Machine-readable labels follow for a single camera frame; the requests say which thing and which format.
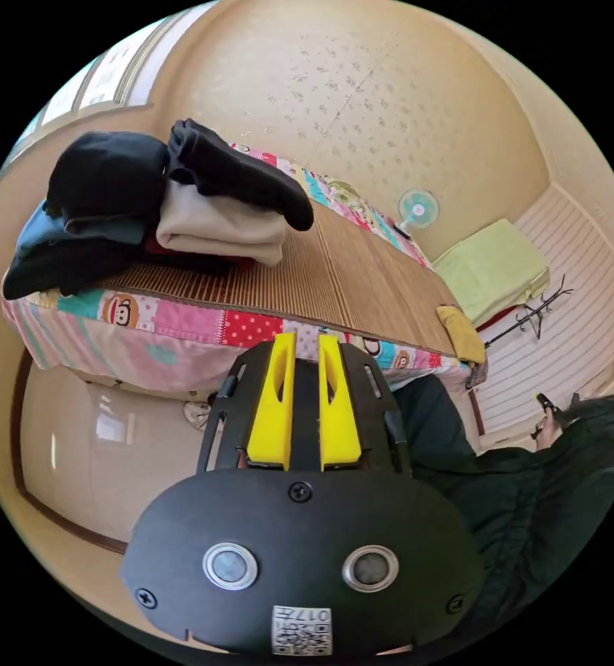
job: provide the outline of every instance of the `coat rack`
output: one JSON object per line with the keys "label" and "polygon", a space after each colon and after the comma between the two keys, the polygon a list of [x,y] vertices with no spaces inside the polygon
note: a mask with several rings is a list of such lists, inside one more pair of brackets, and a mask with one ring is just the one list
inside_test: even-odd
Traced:
{"label": "coat rack", "polygon": [[496,337],[492,338],[489,342],[485,342],[485,349],[489,347],[489,345],[492,342],[496,342],[496,340],[501,339],[504,335],[507,335],[510,331],[514,331],[515,328],[519,328],[522,333],[526,330],[525,324],[528,321],[531,324],[531,328],[534,330],[534,333],[536,334],[536,338],[540,340],[540,334],[543,332],[543,310],[545,312],[551,312],[551,309],[549,306],[559,297],[562,296],[564,293],[570,295],[573,290],[572,289],[564,289],[563,285],[565,283],[565,275],[561,278],[561,285],[560,287],[548,298],[545,299],[544,295],[540,295],[540,300],[542,301],[541,305],[537,308],[532,308],[530,305],[524,305],[525,310],[527,310],[528,314],[524,315],[522,318],[520,318],[519,314],[515,315],[515,319],[517,320],[515,324],[510,326],[509,329],[503,331],[503,333],[499,333]]}

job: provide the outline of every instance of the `beige folded towel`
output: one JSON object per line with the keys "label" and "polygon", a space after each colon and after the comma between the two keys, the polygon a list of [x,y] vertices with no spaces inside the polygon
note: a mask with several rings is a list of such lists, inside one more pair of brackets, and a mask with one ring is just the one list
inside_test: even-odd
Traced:
{"label": "beige folded towel", "polygon": [[286,239],[283,215],[227,196],[201,196],[196,185],[168,181],[156,229],[169,250],[220,257],[251,257],[274,266]]}

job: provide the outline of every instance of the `folded clothes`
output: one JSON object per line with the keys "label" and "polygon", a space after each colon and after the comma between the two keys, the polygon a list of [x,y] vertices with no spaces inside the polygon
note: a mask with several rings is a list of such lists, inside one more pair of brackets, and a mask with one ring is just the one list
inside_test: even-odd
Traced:
{"label": "folded clothes", "polygon": [[220,257],[250,257],[273,266],[282,258],[284,217],[227,196],[205,197],[196,185],[169,181],[156,229],[164,248]]}
{"label": "folded clothes", "polygon": [[155,234],[151,232],[145,238],[143,261],[157,266],[207,273],[220,278],[226,276],[232,268],[250,268],[255,264],[253,259],[243,257],[217,257],[169,250],[159,245]]}
{"label": "folded clothes", "polygon": [[20,232],[15,246],[15,256],[20,259],[43,243],[99,238],[140,245],[147,228],[146,221],[126,215],[76,220],[64,216],[50,217],[43,210],[43,205],[44,202],[41,202]]}
{"label": "folded clothes", "polygon": [[67,218],[128,215],[156,222],[165,193],[166,145],[137,132],[86,132],[59,157],[45,209]]}
{"label": "folded clothes", "polygon": [[104,239],[43,243],[13,259],[1,292],[6,300],[48,289],[59,289],[70,296],[122,272],[138,256],[137,246]]}
{"label": "folded clothes", "polygon": [[175,123],[168,152],[168,177],[196,185],[203,196],[229,196],[273,210],[297,231],[306,231],[314,223],[309,197],[293,178],[234,150],[216,132],[191,118]]}

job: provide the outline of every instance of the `label sticker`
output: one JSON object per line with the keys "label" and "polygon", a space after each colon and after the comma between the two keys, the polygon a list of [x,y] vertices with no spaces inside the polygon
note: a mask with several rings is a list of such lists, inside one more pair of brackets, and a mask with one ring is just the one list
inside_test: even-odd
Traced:
{"label": "label sticker", "polygon": [[329,608],[274,606],[272,652],[285,656],[332,654],[332,612]]}

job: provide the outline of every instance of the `window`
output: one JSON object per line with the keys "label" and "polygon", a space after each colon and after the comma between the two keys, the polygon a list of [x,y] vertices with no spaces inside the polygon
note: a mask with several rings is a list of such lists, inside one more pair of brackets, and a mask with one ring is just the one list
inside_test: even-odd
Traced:
{"label": "window", "polygon": [[100,65],[96,68],[91,81],[87,85],[83,100],[80,103],[81,109],[100,102],[114,101],[117,88],[131,64],[131,60],[164,20],[161,19],[138,30],[113,46],[103,56]]}
{"label": "window", "polygon": [[15,145],[18,145],[21,141],[24,141],[32,132],[36,130],[38,127],[38,119],[41,115],[41,112],[39,111],[35,116],[32,122],[30,122],[27,127],[25,127],[24,132],[17,138],[17,141],[15,142]]}
{"label": "window", "polygon": [[52,99],[48,102],[41,125],[45,125],[55,118],[64,115],[64,113],[68,113],[73,108],[73,104],[80,91],[80,86],[83,84],[85,77],[95,62],[96,58],[86,67],[83,67],[53,95]]}

